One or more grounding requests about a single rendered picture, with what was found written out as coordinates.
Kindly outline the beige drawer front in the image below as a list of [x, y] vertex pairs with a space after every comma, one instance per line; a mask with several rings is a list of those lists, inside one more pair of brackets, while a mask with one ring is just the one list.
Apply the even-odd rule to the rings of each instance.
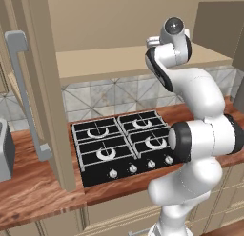
[[148, 192], [142, 191], [87, 208], [87, 236], [128, 236], [150, 228], [159, 217], [160, 206], [154, 205]]

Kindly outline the beige base cupboards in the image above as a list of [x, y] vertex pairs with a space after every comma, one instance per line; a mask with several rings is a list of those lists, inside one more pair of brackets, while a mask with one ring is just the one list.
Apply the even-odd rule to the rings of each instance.
[[192, 210], [190, 230], [194, 236], [244, 219], [244, 164], [223, 169], [219, 185], [206, 201]]

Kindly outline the grey toaster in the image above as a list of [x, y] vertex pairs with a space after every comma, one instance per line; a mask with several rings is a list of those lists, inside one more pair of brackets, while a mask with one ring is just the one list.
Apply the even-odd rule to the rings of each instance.
[[10, 127], [5, 119], [0, 118], [0, 182], [12, 177], [15, 160], [15, 145]]

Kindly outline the beige wall cabinet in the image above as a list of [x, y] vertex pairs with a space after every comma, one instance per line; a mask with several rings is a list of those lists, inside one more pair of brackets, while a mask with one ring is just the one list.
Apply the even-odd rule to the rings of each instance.
[[48, 0], [63, 85], [147, 74], [146, 39], [172, 16], [190, 31], [189, 67], [229, 65], [232, 58], [193, 42], [200, 2], [244, 0]]

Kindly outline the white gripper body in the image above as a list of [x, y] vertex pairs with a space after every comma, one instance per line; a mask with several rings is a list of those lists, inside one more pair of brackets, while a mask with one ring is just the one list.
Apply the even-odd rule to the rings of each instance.
[[149, 37], [146, 40], [146, 43], [147, 43], [148, 48], [159, 46], [160, 45], [160, 37], [159, 36]]

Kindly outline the black gas hob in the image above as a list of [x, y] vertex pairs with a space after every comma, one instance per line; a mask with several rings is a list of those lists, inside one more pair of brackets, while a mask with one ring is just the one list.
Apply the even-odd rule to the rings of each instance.
[[[107, 183], [180, 162], [168, 143], [169, 126], [154, 110], [71, 125], [84, 187]], [[173, 158], [172, 164], [165, 162]], [[153, 160], [155, 168], [149, 168]], [[129, 171], [130, 165], [137, 172]], [[117, 177], [109, 173], [114, 169]]]

